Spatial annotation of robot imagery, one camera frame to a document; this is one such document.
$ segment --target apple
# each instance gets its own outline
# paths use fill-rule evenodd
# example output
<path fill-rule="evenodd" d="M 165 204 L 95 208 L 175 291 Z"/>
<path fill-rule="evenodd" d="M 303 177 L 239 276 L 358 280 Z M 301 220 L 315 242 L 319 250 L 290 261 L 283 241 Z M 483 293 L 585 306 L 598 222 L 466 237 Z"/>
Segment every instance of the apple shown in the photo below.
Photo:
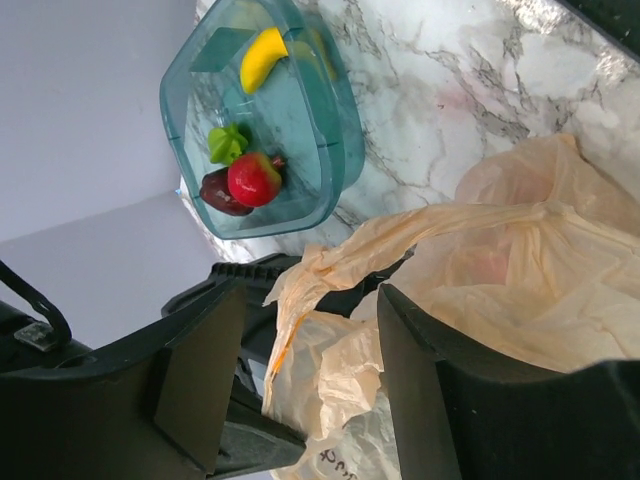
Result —
<path fill-rule="evenodd" d="M 225 167 L 202 177 L 200 198 L 207 205 L 227 215 L 234 217 L 249 215 L 253 208 L 240 204 L 229 192 L 228 174 L 229 168 Z"/>
<path fill-rule="evenodd" d="M 229 192 L 242 205 L 262 207 L 280 192 L 283 166 L 280 157 L 270 159 L 264 153 L 246 153 L 229 167 Z"/>

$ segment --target teal plastic container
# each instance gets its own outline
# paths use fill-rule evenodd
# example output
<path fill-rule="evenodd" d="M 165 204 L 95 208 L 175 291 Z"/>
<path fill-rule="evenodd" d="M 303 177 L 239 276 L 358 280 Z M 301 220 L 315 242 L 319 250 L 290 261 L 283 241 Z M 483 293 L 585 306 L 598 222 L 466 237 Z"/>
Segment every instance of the teal plastic container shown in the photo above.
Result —
<path fill-rule="evenodd" d="M 289 56 L 248 95 L 240 85 L 242 59 L 257 35 L 274 26 Z M 344 64 L 321 18 L 290 0 L 218 0 L 162 79 L 160 105 L 195 209 L 222 239 L 312 228 L 362 171 L 362 128 Z M 276 199 L 245 217 L 199 197 L 202 177 L 223 168 L 209 161 L 209 131 L 231 123 L 251 132 L 247 151 L 286 159 Z"/>

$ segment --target gray wall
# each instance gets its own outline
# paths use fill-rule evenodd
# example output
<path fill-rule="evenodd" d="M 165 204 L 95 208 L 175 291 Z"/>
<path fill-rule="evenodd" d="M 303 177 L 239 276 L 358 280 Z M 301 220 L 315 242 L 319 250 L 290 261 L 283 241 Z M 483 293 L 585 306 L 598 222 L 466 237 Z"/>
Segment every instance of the gray wall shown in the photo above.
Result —
<path fill-rule="evenodd" d="M 160 307 L 204 280 L 215 261 L 174 193 L 0 243 L 0 258 L 92 348 L 158 320 Z M 32 313 L 4 285 L 0 299 Z"/>
<path fill-rule="evenodd" d="M 158 89 L 195 3 L 0 1 L 0 242 L 176 188 Z"/>

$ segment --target white marble table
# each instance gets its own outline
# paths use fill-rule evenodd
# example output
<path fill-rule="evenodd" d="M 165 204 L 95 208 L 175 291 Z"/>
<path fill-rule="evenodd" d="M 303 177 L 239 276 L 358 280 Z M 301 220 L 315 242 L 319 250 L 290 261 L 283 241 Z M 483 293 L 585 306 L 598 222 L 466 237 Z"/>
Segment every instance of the white marble table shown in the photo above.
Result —
<path fill-rule="evenodd" d="M 557 131 L 640 200 L 640 68 L 552 0 L 297 3 L 320 12 L 349 69 L 365 167 L 312 230 L 223 241 L 200 225 L 222 258 L 339 244 L 368 218 L 448 201 L 483 157 Z"/>

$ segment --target plastic bag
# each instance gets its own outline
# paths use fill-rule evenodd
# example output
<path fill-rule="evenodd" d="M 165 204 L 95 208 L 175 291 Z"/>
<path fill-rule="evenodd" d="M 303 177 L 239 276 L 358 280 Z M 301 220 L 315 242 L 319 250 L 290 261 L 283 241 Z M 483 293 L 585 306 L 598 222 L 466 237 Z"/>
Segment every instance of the plastic bag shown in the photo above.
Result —
<path fill-rule="evenodd" d="M 526 140 L 472 168 L 456 203 L 372 219 L 339 247 L 307 248 L 279 278 L 267 300 L 278 299 L 278 335 L 263 410 L 309 441 L 277 478 L 400 478 L 376 293 L 351 320 L 313 308 L 415 244 L 390 283 L 485 345 L 557 371 L 640 357 L 640 206 L 580 157 L 573 137 Z M 327 452 L 344 471 L 322 469 Z M 364 457 L 378 470 L 360 469 Z"/>

